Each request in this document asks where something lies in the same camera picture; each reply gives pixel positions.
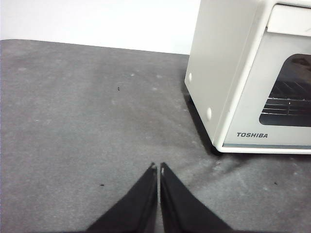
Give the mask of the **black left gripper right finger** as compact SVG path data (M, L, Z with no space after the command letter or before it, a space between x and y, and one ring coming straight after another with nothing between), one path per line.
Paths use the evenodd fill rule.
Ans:
M166 163L160 165L160 203L166 233L227 233L231 227L202 204Z

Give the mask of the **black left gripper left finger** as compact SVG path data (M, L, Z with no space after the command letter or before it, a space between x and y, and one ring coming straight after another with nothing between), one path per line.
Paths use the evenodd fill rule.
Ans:
M157 166L151 163L130 190L87 228L88 233L142 233L155 219Z

